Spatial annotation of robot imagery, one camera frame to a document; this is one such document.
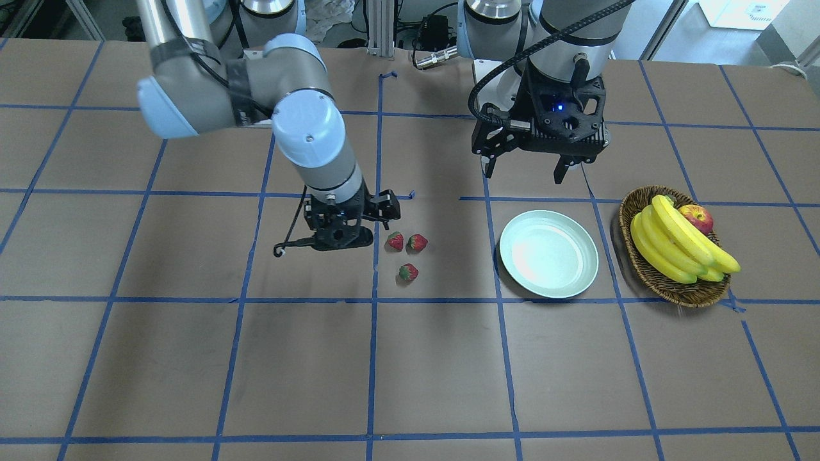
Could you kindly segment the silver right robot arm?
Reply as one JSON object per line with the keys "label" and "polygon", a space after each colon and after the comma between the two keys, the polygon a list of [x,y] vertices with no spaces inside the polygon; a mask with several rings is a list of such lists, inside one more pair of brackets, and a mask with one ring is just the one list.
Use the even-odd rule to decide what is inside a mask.
{"label": "silver right robot arm", "polygon": [[136,85],[141,114],[161,139],[182,139],[269,120],[279,150],[304,182],[296,215],[312,236],[285,240],[317,251],[366,247],[363,221],[401,217],[391,190],[370,193],[332,94],[326,64],[302,35],[270,39],[254,60],[226,59],[200,1],[140,1],[152,75]]}

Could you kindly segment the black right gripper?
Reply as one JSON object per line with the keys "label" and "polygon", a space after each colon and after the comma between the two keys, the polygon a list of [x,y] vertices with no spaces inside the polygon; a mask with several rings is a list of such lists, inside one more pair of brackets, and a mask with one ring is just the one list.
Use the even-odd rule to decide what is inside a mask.
{"label": "black right gripper", "polygon": [[384,190],[378,195],[372,195],[369,190],[358,190],[346,201],[330,195],[321,201],[320,197],[310,195],[304,218],[313,231],[313,236],[304,238],[304,246],[337,250],[371,245],[373,233],[361,222],[381,222],[388,229],[389,222],[401,219],[401,210],[392,190]]}

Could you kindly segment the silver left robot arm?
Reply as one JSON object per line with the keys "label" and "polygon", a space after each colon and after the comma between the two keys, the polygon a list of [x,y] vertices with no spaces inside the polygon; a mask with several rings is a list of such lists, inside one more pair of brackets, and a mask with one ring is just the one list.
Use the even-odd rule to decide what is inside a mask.
{"label": "silver left robot arm", "polygon": [[603,70],[630,1],[460,1],[457,52],[496,67],[468,96],[484,177],[521,149],[557,155],[561,184],[609,146]]}

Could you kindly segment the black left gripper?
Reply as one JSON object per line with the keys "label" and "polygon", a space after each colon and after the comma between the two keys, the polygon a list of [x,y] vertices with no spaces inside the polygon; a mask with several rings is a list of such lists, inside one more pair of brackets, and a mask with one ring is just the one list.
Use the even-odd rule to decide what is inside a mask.
{"label": "black left gripper", "polygon": [[588,64],[572,64],[568,82],[545,75],[528,64],[510,109],[484,103],[472,135],[471,151],[481,155],[484,178],[494,175],[498,158],[514,149],[560,156],[554,184],[562,184],[577,161],[592,161],[609,145],[603,120],[606,91]]}

